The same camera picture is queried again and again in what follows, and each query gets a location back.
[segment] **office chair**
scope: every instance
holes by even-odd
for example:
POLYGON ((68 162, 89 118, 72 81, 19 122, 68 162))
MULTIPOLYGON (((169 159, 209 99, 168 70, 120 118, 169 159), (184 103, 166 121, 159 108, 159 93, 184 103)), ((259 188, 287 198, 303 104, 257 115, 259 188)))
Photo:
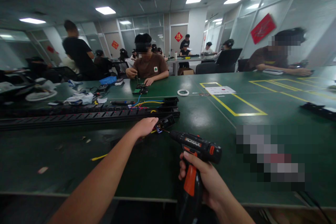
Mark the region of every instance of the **office chair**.
POLYGON ((244 71, 244 68, 247 64, 249 59, 239 59, 238 60, 238 68, 237 68, 237 72, 243 72, 244 71))

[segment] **green workbench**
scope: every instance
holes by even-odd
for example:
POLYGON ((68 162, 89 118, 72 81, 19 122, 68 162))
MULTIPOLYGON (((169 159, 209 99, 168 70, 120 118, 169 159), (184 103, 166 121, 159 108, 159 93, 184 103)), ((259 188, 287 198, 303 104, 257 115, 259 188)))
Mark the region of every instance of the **green workbench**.
MULTIPOLYGON (((335 122, 299 106, 306 101, 336 107, 336 93, 327 90, 336 79, 336 67, 317 69, 309 78, 260 72, 174 76, 154 82, 140 101, 177 96, 180 118, 173 129, 200 135, 223 149, 215 165, 237 200, 243 205, 303 206, 282 183, 262 180, 244 156, 237 153, 238 125, 274 125, 272 144, 284 145, 292 162, 304 163, 307 190, 323 207, 336 207, 335 122), (229 86, 236 94, 201 97, 204 87, 229 86)), ((108 100, 133 100, 136 80, 112 86, 108 100)), ((85 82, 76 88, 99 86, 85 82)), ((64 100, 76 90, 67 83, 47 101, 20 102, 11 107, 40 108, 64 100)), ((0 193, 68 196, 98 164, 93 157, 110 151, 110 141, 122 136, 135 122, 70 126, 0 132, 0 193), (38 174, 42 167, 49 169, 38 174)), ((180 146, 165 133, 152 134, 134 147, 118 186, 116 197, 150 201, 174 201, 178 192, 180 146)))

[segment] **hand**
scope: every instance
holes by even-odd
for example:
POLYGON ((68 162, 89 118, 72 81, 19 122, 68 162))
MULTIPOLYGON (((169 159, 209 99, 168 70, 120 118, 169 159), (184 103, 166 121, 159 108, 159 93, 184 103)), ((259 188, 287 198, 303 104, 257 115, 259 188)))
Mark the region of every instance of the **hand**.
POLYGON ((137 124, 135 124, 129 132, 134 135, 136 139, 142 136, 147 136, 153 131, 153 128, 155 127, 155 124, 158 122, 158 120, 159 119, 156 117, 144 118, 137 122, 137 124))
POLYGON ((138 74, 138 71, 135 70, 134 68, 126 69, 126 75, 131 79, 134 79, 134 77, 137 76, 137 74, 138 74))
POLYGON ((287 73, 292 74, 292 75, 299 75, 299 76, 308 76, 312 74, 312 72, 306 68, 289 69, 287 73))
POLYGON ((150 86, 150 85, 153 84, 153 82, 154 82, 154 78, 151 77, 151 78, 147 78, 147 79, 145 79, 144 84, 146 84, 146 86, 150 86))
MULTIPOLYGON (((225 188, 227 188, 225 182, 218 174, 217 170, 210 163, 205 163, 199 158, 191 155, 187 152, 183 152, 180 155, 180 159, 183 157, 191 164, 193 164, 201 174, 202 182, 204 185, 203 201, 215 212, 221 209, 220 202, 223 198, 225 188)), ((180 161, 180 174, 178 179, 182 180, 186 176, 186 164, 183 160, 180 161)))

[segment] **black cable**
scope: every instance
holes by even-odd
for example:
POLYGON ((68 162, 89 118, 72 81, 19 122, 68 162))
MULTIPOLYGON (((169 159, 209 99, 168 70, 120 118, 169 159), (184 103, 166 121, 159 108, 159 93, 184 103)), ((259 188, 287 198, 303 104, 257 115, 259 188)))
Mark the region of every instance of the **black cable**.
POLYGON ((321 211, 321 213, 324 215, 325 219, 327 220, 328 224, 332 224, 331 220, 329 219, 329 217, 326 215, 326 213, 322 210, 322 208, 320 207, 320 204, 317 202, 317 200, 315 200, 313 197, 311 197, 307 191, 304 191, 304 193, 308 196, 308 198, 319 208, 319 210, 321 211))

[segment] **yellow tape line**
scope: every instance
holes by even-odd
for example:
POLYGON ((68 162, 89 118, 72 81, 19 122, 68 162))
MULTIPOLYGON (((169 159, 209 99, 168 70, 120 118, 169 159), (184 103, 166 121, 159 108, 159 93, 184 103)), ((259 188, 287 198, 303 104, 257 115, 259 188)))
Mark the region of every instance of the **yellow tape line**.
MULTIPOLYGON (((203 84, 217 84, 218 86, 222 86, 217 82, 209 82, 209 83, 200 83, 200 85, 205 88, 205 86, 203 84)), ((241 97, 239 97, 236 94, 232 94, 233 96, 237 97, 239 100, 245 102, 247 105, 249 105, 250 107, 254 108, 255 110, 257 110, 259 113, 235 113, 232 109, 230 109, 225 103, 223 103, 221 100, 219 100, 216 96, 211 95, 213 98, 215 98, 224 108, 226 108, 232 115, 234 116, 267 116, 267 114, 264 111, 261 111, 260 109, 258 109, 257 107, 253 106, 251 103, 245 101, 244 99, 242 99, 241 97)))

